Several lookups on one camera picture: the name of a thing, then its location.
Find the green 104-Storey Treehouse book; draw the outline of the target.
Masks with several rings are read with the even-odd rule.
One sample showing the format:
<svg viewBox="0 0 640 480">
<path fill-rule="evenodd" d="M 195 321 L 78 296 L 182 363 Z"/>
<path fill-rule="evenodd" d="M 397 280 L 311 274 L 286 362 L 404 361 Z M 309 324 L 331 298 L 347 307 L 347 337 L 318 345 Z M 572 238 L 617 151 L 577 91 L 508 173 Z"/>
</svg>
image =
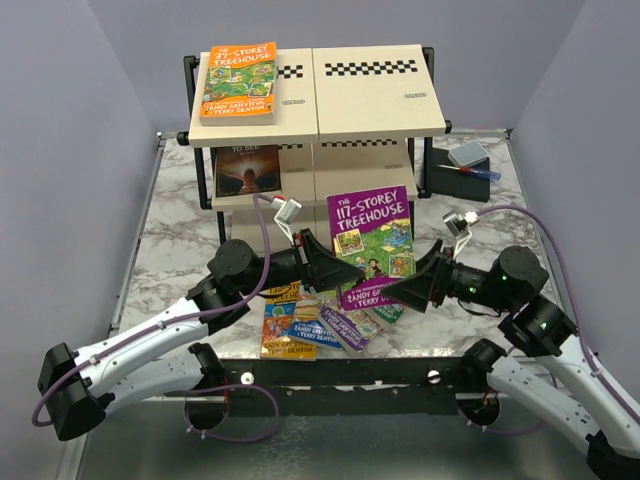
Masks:
<svg viewBox="0 0 640 480">
<path fill-rule="evenodd" d="M 364 309 L 363 312 L 385 331 L 393 328 L 406 312 L 407 307 L 402 304 L 382 305 Z"/>
</svg>

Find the purple 117-Storey Treehouse book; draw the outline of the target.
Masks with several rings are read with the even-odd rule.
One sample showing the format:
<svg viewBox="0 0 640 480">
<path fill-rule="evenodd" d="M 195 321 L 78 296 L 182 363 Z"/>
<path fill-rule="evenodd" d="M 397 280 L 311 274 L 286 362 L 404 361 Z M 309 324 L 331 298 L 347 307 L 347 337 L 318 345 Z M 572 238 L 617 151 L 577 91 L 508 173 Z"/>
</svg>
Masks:
<svg viewBox="0 0 640 480">
<path fill-rule="evenodd" d="M 392 304 L 382 290 L 416 273 L 407 188 L 331 195 L 327 207 L 334 254 L 364 274 L 339 287 L 341 308 L 353 311 Z"/>
</svg>

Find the dark Three Days To See book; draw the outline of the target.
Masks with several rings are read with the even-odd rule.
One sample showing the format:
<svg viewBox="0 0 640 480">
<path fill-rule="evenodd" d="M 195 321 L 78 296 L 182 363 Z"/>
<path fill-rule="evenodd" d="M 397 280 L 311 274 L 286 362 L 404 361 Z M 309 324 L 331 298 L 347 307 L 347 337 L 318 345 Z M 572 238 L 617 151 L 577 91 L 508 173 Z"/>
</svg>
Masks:
<svg viewBox="0 0 640 480">
<path fill-rule="evenodd" d="M 236 197 L 281 190 L 276 145 L 223 147 L 216 150 L 216 197 Z"/>
</svg>

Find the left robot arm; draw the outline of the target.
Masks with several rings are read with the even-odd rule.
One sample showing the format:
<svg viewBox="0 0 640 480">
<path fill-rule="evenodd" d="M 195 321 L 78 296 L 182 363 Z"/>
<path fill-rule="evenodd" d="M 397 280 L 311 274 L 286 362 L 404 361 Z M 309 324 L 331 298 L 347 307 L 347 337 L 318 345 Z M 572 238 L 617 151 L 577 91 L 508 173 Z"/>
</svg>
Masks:
<svg viewBox="0 0 640 480">
<path fill-rule="evenodd" d="M 210 394 L 224 382 L 224 370 L 201 341 L 247 314 L 253 296 L 293 282 L 324 292 L 364 276 L 308 229 L 295 234 L 290 248 L 262 255 L 243 240 L 228 240 L 207 267 L 186 296 L 138 326 L 78 349 L 51 347 L 37 382 L 33 425 L 50 426 L 69 441 L 128 403 L 181 390 Z"/>
</svg>

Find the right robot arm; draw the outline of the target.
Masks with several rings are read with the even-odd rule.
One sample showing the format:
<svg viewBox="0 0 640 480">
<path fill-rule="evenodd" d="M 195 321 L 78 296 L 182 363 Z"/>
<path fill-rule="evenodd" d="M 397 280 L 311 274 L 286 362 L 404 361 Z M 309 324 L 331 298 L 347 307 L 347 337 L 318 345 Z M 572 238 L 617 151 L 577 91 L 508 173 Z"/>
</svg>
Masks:
<svg viewBox="0 0 640 480">
<path fill-rule="evenodd" d="M 549 275 L 530 249 L 508 247 L 483 271 L 455 261 L 436 244 L 418 265 L 414 275 L 384 288 L 383 296 L 419 312 L 450 297 L 502 313 L 498 328 L 505 338 L 564 387 L 556 389 L 481 339 L 459 367 L 467 389 L 488 385 L 519 402 L 584 454 L 598 478 L 638 478 L 639 425 L 600 383 L 604 369 L 590 368 L 594 360 L 583 350 L 576 324 L 542 295 Z"/>
</svg>

